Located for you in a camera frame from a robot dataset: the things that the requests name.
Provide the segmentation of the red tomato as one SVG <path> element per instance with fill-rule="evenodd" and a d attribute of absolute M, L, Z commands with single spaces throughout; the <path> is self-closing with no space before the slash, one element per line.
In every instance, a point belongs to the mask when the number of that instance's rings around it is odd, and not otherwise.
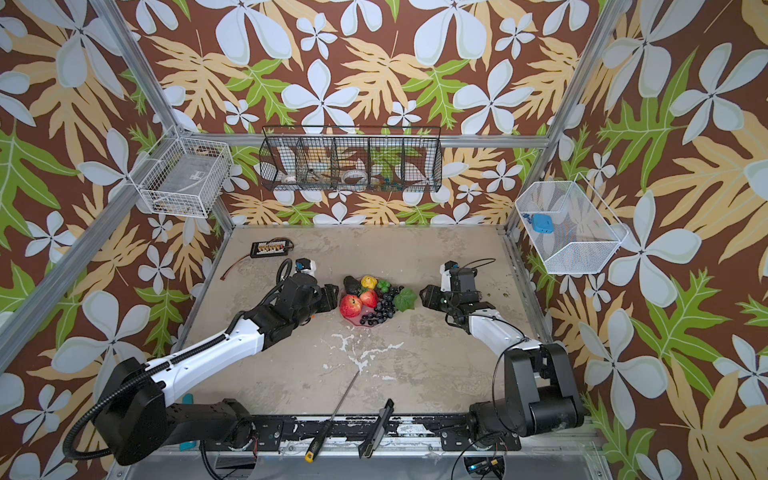
<path fill-rule="evenodd" d="M 347 294 L 340 303 L 339 310 L 345 319 L 355 319 L 361 315 L 363 303 L 357 295 Z"/>

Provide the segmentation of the dark avocado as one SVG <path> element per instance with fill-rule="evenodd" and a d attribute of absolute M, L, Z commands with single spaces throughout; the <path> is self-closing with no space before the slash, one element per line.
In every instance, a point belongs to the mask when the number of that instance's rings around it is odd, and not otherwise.
<path fill-rule="evenodd" d="M 359 296 L 363 291 L 361 281 L 353 276 L 346 276 L 343 279 L 343 286 L 347 295 Z"/>

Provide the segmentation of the pink dotted plate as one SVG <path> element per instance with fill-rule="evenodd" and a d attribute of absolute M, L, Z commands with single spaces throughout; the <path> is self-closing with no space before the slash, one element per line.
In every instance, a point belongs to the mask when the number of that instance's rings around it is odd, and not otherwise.
<path fill-rule="evenodd" d="M 338 309 L 354 326 L 375 327 L 391 320 L 398 312 L 392 293 L 364 289 L 359 295 L 342 292 Z"/>

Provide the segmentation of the red mango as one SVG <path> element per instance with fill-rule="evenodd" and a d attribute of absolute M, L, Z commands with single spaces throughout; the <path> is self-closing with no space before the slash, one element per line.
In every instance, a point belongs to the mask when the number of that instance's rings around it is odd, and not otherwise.
<path fill-rule="evenodd" d="M 375 290 L 366 290 L 359 295 L 363 306 L 375 309 L 379 303 L 379 296 Z"/>

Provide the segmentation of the yellow pear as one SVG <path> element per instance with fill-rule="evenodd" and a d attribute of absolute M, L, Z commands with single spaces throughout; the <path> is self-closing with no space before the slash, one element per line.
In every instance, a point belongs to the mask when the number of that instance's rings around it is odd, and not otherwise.
<path fill-rule="evenodd" d="M 361 286 L 367 290 L 374 290 L 378 284 L 378 280 L 370 275 L 364 276 L 361 280 Z"/>

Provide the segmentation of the black grape bunch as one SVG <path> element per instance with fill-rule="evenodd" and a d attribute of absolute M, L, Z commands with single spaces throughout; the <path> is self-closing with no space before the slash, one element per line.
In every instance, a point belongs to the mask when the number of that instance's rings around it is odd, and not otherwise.
<path fill-rule="evenodd" d="M 414 290 L 392 284 L 388 294 L 378 294 L 378 296 L 379 303 L 375 309 L 363 306 L 360 318 L 356 320 L 358 325 L 373 327 L 383 324 L 393 319 L 398 313 L 413 310 L 418 298 Z"/>

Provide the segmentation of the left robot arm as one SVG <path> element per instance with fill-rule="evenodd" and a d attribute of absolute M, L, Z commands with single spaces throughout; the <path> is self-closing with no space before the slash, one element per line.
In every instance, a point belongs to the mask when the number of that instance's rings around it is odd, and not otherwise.
<path fill-rule="evenodd" d="M 288 338 L 317 313 L 334 310 L 339 288 L 307 273 L 279 281 L 228 327 L 190 347 L 149 362 L 117 365 L 101 396 L 62 442 L 73 461 L 112 456 L 132 465 L 161 447 L 191 441 L 240 449 L 253 435 L 249 411 L 234 399 L 183 404 L 181 398 L 227 367 Z"/>

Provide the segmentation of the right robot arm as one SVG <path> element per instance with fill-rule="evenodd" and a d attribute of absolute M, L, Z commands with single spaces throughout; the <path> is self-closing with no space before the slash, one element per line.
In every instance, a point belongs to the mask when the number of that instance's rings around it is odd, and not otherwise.
<path fill-rule="evenodd" d="M 475 267 L 448 261 L 440 283 L 419 292 L 423 306 L 485 344 L 496 355 L 494 372 L 503 374 L 502 396 L 469 407 L 471 438 L 481 444 L 582 426 L 585 408 L 564 346 L 535 340 L 505 320 L 482 299 L 476 276 Z"/>

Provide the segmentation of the blue object in basket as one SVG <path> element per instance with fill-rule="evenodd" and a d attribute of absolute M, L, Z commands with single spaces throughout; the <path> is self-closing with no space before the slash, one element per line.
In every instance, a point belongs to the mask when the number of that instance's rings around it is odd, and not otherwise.
<path fill-rule="evenodd" d="M 527 221 L 536 233 L 553 234 L 555 231 L 554 223 L 551 217 L 547 214 L 530 214 L 527 216 Z"/>

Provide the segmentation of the white mesh basket right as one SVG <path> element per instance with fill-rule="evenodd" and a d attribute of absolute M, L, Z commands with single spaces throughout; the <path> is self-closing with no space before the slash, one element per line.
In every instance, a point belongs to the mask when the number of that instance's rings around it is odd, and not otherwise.
<path fill-rule="evenodd" d="M 629 234 L 597 188 L 583 175 L 575 180 L 536 181 L 515 200 L 528 238 L 552 275 L 598 274 Z M 555 231 L 540 234 L 530 214 L 551 217 Z"/>

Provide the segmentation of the black mounting rail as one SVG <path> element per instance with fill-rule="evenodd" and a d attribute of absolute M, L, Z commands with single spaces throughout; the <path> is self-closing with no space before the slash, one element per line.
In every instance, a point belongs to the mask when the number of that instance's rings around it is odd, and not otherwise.
<path fill-rule="evenodd" d="M 325 445 L 352 447 L 363 442 L 378 414 L 341 415 L 335 418 Z M 259 452 L 285 453 L 295 444 L 307 445 L 315 437 L 326 416 L 256 415 L 251 418 L 252 436 Z M 397 414 L 393 413 L 386 434 L 375 452 L 386 448 L 405 449 L 410 445 L 439 452 L 459 452 L 464 448 L 505 451 L 521 448 L 514 433 L 483 433 L 469 413 Z"/>

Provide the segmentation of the yellow handled screwdriver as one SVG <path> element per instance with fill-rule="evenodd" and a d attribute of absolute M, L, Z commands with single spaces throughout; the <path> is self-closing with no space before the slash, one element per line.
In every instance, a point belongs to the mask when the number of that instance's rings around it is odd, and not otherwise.
<path fill-rule="evenodd" d="M 313 463 L 316 459 L 316 457 L 319 455 L 329 433 L 331 432 L 334 424 L 335 417 L 339 413 L 339 410 L 341 406 L 343 405 L 345 399 L 349 395 L 351 389 L 353 388 L 357 378 L 359 377 L 360 372 L 357 372 L 351 379 L 350 383 L 346 387 L 344 393 L 342 394 L 340 400 L 335 406 L 335 409 L 333 410 L 332 414 L 323 422 L 322 426 L 319 428 L 317 434 L 312 439 L 311 443 L 309 444 L 308 449 L 305 452 L 304 460 L 308 463 Z"/>

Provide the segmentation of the teal handled tool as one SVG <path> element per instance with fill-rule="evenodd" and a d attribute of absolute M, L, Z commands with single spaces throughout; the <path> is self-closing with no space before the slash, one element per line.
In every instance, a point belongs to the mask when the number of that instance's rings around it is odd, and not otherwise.
<path fill-rule="evenodd" d="M 194 404 L 194 397 L 191 393 L 187 393 L 182 398 L 182 404 L 189 406 Z M 190 420 L 187 418 L 188 414 L 185 414 L 185 417 L 183 419 L 183 423 L 185 424 L 185 428 L 189 427 Z M 179 450 L 180 451 L 189 451 L 194 450 L 198 447 L 198 441 L 195 439 L 185 441 L 179 444 Z"/>

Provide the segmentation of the black clamp bracket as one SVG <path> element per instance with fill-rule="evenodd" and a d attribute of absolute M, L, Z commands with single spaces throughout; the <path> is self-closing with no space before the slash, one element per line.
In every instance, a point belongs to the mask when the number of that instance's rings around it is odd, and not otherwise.
<path fill-rule="evenodd" d="M 358 446 L 358 457 L 361 459 L 370 459 L 374 451 L 378 448 L 381 440 L 386 434 L 386 429 L 390 417 L 394 412 L 394 401 L 389 398 L 385 405 L 379 410 L 379 414 L 373 426 L 366 434 L 363 442 Z"/>

